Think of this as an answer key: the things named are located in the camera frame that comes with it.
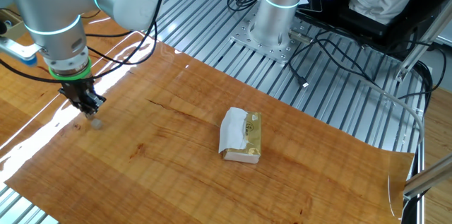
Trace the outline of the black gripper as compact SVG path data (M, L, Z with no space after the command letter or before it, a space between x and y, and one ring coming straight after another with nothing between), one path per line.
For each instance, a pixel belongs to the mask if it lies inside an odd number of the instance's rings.
M59 93L64 95L81 112L94 115L106 101L106 98L94 92L93 83L93 79L78 83L67 81L61 84Z

